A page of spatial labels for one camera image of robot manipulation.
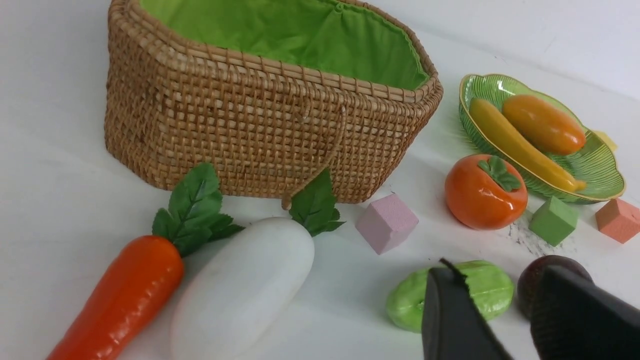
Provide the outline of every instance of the orange carrot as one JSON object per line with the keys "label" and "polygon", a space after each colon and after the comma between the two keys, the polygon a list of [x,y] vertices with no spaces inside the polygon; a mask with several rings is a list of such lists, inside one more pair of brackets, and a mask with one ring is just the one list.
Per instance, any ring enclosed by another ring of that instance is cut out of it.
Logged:
{"label": "orange carrot", "polygon": [[130,242],[47,360],[112,360],[153,320],[184,275],[178,250],[160,236]]}
{"label": "orange carrot", "polygon": [[130,242],[109,265],[84,308],[46,360],[115,360],[162,310],[184,275],[182,258],[244,229],[220,213],[210,163],[192,168],[156,213],[152,235]]}

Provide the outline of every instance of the orange mango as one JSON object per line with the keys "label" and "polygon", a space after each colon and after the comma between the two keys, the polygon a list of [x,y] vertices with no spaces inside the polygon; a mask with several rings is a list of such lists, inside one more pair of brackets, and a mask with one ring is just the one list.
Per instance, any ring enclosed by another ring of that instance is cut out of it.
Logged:
{"label": "orange mango", "polygon": [[570,155],[587,139],[569,114],[533,95],[514,95],[502,103],[502,114],[533,146],[542,152]]}

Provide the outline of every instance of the radish leaves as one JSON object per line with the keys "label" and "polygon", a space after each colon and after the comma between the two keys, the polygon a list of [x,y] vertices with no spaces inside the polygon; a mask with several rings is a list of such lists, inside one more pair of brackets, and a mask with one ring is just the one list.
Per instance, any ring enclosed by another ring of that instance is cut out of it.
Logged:
{"label": "radish leaves", "polygon": [[311,236],[334,231],[344,222],[335,208],[336,198],[329,170],[324,169],[311,180],[302,191],[291,199],[289,214],[293,220],[305,227]]}

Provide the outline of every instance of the foam block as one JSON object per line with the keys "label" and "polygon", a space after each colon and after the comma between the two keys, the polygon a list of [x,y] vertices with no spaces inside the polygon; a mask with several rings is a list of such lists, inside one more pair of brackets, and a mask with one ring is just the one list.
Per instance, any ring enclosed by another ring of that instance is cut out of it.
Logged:
{"label": "foam block", "polygon": [[371,202],[356,222],[356,229],[382,255],[405,241],[418,222],[409,207],[392,194]]}
{"label": "foam block", "polygon": [[558,246],[577,225],[578,211],[552,196],[533,214],[529,230],[549,245]]}
{"label": "foam block", "polygon": [[640,210],[621,199],[610,200],[596,213],[598,230],[619,243],[640,233]]}

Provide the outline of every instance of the toy persimmon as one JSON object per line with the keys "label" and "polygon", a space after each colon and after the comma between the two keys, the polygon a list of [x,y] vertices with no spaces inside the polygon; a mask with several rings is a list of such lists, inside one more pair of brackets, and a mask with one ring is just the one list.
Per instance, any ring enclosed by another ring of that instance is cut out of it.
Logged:
{"label": "toy persimmon", "polygon": [[527,207],[527,187],[513,165],[498,156],[478,154],[458,160],[445,180],[451,213],[477,230],[513,223]]}

